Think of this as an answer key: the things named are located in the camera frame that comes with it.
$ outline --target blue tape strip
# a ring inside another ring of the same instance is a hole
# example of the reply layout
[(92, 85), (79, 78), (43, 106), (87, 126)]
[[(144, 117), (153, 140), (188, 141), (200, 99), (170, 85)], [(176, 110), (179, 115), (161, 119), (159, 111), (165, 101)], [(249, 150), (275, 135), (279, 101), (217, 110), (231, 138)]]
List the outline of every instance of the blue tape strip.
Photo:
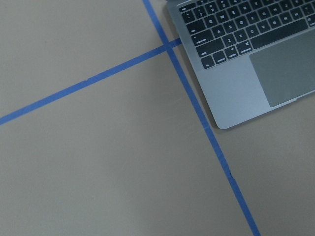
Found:
[(231, 174), (230, 168), (229, 168), (228, 163), (225, 159), (225, 156), (224, 156), (224, 154), (223, 154), (223, 152), (222, 152), (222, 150), (218, 144), (218, 141), (216, 140), (216, 138), (213, 134), (213, 131), (210, 128), (210, 125), (206, 119), (206, 116), (204, 115), (204, 113), (201, 109), (201, 106), (200, 106), (191, 86), (188, 83), (186, 75), (184, 74), (184, 71), (183, 71), (183, 69), (182, 69), (173, 49), (172, 49), (175, 42), (171, 42), (171, 43), (168, 42), (166, 34), (162, 28), (162, 25), (160, 24), (160, 22), (158, 20), (156, 13), (153, 10), (153, 7), (152, 7), (150, 1), (149, 0), (142, 0), (142, 1), (145, 5), (150, 17), (151, 17), (151, 20), (152, 20), (155, 28), (157, 29), (157, 32), (158, 32), (163, 44), (166, 47), (166, 51), (167, 51), (169, 57), (171, 58), (171, 61), (175, 67), (175, 70), (176, 70), (185, 90), (186, 90), (186, 93), (187, 93), (187, 95), (188, 95), (188, 97), (189, 97), (198, 117), (199, 117), (199, 120), (201, 121), (201, 124), (202, 124), (202, 126), (203, 126), (203, 128), (204, 128), (204, 130), (208, 136), (208, 139), (209, 139), (209, 141), (210, 141), (210, 143), (211, 143), (211, 145), (212, 145), (212, 147), (213, 147), (213, 149), (214, 149), (214, 151), (218, 157), (218, 160), (219, 160), (219, 162), (223, 168), (223, 171), (224, 171), (224, 173), (225, 173), (225, 175), (226, 175), (226, 177), (230, 183), (230, 186), (234, 192), (234, 195), (235, 195), (235, 197), (236, 197), (236, 199), (237, 199), (237, 201), (238, 201), (238, 203), (239, 203), (239, 205), (243, 211), (243, 214), (244, 214), (244, 216), (248, 222), (248, 225), (251, 228), (253, 235), (259, 236), (260, 235), (259, 230), (258, 230), (257, 225), (256, 225), (256, 223), (252, 217), (252, 214), (251, 214), (251, 212), (250, 212), (250, 210), (249, 210), (249, 208), (245, 202), (245, 199), (242, 195), (242, 192), (241, 192), (239, 186), (237, 185), (236, 180), (233, 178), (233, 176)]
[(47, 104), (49, 104), (51, 102), (54, 102), (54, 101), (56, 101), (56, 100), (58, 100), (58, 99), (60, 99), (62, 97), (65, 97), (65, 96), (67, 96), (67, 95), (69, 95), (71, 93), (74, 93), (74, 92), (76, 92), (76, 91), (78, 91), (80, 89), (83, 89), (83, 88), (85, 88), (87, 86), (90, 86), (90, 85), (92, 85), (92, 84), (94, 84), (94, 83), (96, 83), (98, 81), (106, 79), (109, 76), (117, 74), (117, 73), (119, 73), (119, 72), (121, 72), (123, 70), (126, 70), (126, 69), (128, 69), (128, 68), (130, 68), (130, 67), (132, 67), (134, 65), (137, 65), (137, 64), (139, 64), (139, 63), (141, 63), (141, 62), (143, 62), (145, 60), (148, 60), (148, 59), (150, 59), (152, 57), (155, 57), (155, 56), (165, 52), (165, 50), (166, 50), (165, 46), (162, 45), (162, 46), (160, 46), (158, 48), (155, 48), (155, 49), (153, 49), (153, 50), (151, 50), (151, 51), (149, 51), (147, 53), (144, 53), (144, 54), (142, 54), (142, 55), (140, 55), (140, 56), (138, 56), (136, 58), (128, 60), (128, 61), (126, 61), (126, 62), (124, 62), (124, 63), (122, 63), (120, 65), (117, 65), (117, 66), (109, 69), (109, 70), (106, 70), (106, 71), (104, 71), (102, 73), (99, 73), (99, 74), (97, 74), (97, 75), (95, 75), (95, 76), (93, 76), (93, 77), (91, 77), (91, 78), (89, 78), (89, 79), (87, 79), (85, 81), (79, 82), (79, 83), (77, 83), (75, 85), (72, 85), (72, 86), (70, 86), (68, 88), (65, 88), (65, 89), (63, 89), (63, 90), (61, 90), (59, 92), (56, 92), (56, 93), (54, 93), (54, 94), (52, 94), (52, 95), (50, 95), (48, 97), (45, 97), (45, 98), (43, 98), (43, 99), (41, 99), (41, 100), (39, 100), (37, 102), (34, 102), (34, 103), (29, 104), (29, 105), (27, 105), (27, 106), (25, 106), (25, 107), (23, 107), (21, 109), (18, 109), (16, 111), (14, 111), (12, 113), (9, 113), (9, 114), (7, 114), (7, 115), (5, 115), (5, 116), (0, 118), (0, 125), (3, 125), (4, 123), (7, 123), (7, 122), (9, 122), (9, 121), (11, 121), (13, 119), (16, 119), (16, 118), (18, 118), (20, 116), (25, 115), (25, 114), (27, 114), (27, 113), (29, 113), (31, 111), (34, 111), (34, 110), (36, 110), (36, 109), (38, 109), (40, 107), (43, 107), (43, 106), (45, 106), (45, 105), (47, 105)]

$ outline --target space bar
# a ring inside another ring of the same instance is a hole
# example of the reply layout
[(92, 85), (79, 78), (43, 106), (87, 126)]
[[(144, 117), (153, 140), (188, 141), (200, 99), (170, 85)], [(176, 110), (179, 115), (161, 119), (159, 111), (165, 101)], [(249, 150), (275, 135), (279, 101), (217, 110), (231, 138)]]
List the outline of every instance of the space bar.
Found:
[(273, 31), (270, 31), (268, 33), (252, 38), (252, 46), (254, 47), (254, 49), (260, 48), (269, 43), (276, 42), (282, 38), (298, 33), (302, 30), (306, 30), (307, 28), (308, 26), (305, 20), (301, 19), (299, 21), (293, 22), (278, 29), (274, 29)]

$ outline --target laptop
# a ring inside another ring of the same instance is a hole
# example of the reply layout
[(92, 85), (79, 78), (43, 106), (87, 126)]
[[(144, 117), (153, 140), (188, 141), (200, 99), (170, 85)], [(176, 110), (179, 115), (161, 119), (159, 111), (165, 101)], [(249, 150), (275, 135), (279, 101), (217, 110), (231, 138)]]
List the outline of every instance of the laptop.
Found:
[(168, 0), (220, 129), (315, 91), (315, 0)]

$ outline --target trackpad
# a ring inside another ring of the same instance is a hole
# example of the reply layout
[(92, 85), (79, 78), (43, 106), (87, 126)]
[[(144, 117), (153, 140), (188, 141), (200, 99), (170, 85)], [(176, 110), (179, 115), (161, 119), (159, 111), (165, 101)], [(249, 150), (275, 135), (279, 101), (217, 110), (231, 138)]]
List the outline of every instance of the trackpad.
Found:
[(271, 107), (315, 90), (315, 30), (250, 58)]

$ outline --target black keyboard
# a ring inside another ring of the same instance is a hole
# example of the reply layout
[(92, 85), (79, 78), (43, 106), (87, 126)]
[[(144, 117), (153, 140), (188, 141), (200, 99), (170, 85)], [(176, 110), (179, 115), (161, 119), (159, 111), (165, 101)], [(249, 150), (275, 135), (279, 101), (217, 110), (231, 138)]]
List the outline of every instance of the black keyboard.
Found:
[(179, 12), (205, 69), (315, 26), (315, 0), (197, 0)]

